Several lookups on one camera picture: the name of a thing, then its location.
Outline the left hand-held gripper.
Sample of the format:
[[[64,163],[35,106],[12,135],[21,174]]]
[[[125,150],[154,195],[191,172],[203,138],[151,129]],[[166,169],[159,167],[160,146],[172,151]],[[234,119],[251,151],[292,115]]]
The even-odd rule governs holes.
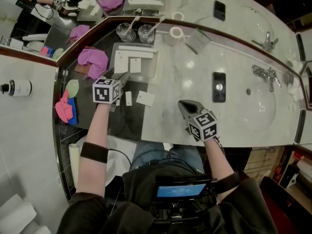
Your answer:
[[[109,68],[103,73],[104,78],[98,78],[92,85],[93,102],[110,105],[110,111],[115,111],[120,105],[122,87],[129,79],[129,72],[115,73],[114,68]]]

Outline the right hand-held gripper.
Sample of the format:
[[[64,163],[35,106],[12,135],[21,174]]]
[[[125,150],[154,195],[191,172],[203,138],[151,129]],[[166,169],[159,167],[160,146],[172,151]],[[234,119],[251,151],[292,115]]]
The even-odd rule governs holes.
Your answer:
[[[188,122],[190,134],[194,138],[206,141],[217,135],[217,119],[200,102],[179,100],[177,104],[183,119]]]

